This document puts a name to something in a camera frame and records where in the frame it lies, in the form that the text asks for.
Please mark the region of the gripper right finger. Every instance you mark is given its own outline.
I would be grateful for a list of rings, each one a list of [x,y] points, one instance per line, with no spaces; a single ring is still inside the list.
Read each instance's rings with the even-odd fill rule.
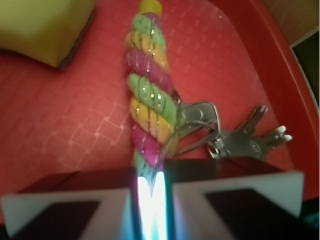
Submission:
[[[305,240],[304,175],[249,158],[164,165],[170,240]]]

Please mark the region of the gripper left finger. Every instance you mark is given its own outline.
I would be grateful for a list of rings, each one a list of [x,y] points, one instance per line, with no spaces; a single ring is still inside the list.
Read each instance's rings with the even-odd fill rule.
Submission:
[[[134,240],[137,175],[131,167],[48,175],[1,198],[11,240]]]

